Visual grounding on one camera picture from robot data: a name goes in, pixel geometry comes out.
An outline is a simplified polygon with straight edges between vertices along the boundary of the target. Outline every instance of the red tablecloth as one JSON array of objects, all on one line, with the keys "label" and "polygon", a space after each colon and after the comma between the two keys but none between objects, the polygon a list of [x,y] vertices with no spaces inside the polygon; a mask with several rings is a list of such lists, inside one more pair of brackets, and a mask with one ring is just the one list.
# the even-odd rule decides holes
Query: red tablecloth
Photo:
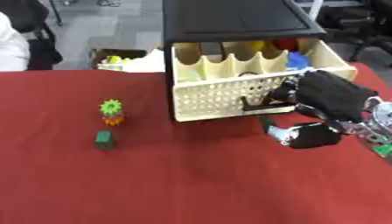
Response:
[{"label": "red tablecloth", "polygon": [[[358,83],[392,96],[358,68]],[[171,123],[164,90],[159,73],[0,74],[0,223],[392,222],[392,166],[353,137],[293,150],[254,117]],[[94,146],[103,98],[127,113],[109,152]]]}]

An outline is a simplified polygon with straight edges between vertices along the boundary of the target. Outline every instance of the orange gear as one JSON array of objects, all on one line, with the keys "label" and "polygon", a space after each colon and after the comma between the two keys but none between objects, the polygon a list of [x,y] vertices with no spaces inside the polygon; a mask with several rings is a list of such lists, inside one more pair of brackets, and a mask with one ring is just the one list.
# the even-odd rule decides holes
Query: orange gear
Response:
[{"label": "orange gear", "polygon": [[106,125],[116,126],[116,125],[119,125],[124,120],[124,117],[118,116],[116,118],[108,118],[108,117],[104,116],[102,119],[105,121]]}]

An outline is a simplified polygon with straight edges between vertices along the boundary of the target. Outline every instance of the white plastic basket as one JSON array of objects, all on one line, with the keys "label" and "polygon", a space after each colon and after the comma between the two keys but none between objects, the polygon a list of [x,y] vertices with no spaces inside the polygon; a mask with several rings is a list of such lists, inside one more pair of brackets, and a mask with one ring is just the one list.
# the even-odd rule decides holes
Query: white plastic basket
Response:
[{"label": "white plastic basket", "polygon": [[[316,69],[332,72],[348,80],[356,75],[354,67],[349,66],[332,49],[320,40],[301,40],[300,47]],[[192,53],[192,44],[181,45],[183,52]],[[230,116],[245,116],[264,113],[290,112],[293,107],[270,108],[260,111],[242,110],[241,97],[250,104],[260,104],[263,97],[277,88],[284,78],[303,73],[285,72],[287,52],[280,52],[273,59],[266,59],[261,52],[248,60],[238,60],[232,53],[222,62],[212,62],[207,56],[192,55],[188,65],[179,60],[176,46],[172,48],[173,77],[172,87],[174,115],[177,121],[196,121]]]}]

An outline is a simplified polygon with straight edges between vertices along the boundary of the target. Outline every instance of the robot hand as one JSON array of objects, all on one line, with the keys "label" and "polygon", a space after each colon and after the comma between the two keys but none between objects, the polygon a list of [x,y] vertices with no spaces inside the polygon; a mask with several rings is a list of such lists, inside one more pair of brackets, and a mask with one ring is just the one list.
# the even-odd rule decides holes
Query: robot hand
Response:
[{"label": "robot hand", "polygon": [[306,72],[287,78],[280,87],[269,92],[263,104],[272,101],[296,104],[297,112],[324,122],[280,129],[269,123],[269,118],[261,117],[261,120],[266,133],[294,149],[337,144],[343,134],[362,123],[366,102],[377,95],[375,91],[326,71]]},{"label": "robot hand", "polygon": [[299,103],[322,112],[323,119],[360,123],[365,102],[377,95],[376,91],[318,70],[287,78],[280,87],[269,92],[263,103],[273,100]]}]

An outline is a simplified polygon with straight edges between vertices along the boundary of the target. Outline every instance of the drawer handle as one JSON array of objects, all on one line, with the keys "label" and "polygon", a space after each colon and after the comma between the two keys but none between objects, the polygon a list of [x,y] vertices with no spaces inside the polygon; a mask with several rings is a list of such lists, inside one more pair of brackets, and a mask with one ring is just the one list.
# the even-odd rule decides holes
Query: drawer handle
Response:
[{"label": "drawer handle", "polygon": [[253,111],[253,110],[260,110],[260,109],[285,108],[285,107],[290,107],[290,106],[295,105],[290,102],[282,102],[282,103],[277,103],[277,104],[273,104],[273,105],[264,105],[264,104],[250,105],[246,96],[241,96],[240,99],[242,101],[242,111],[244,111],[244,112]]}]

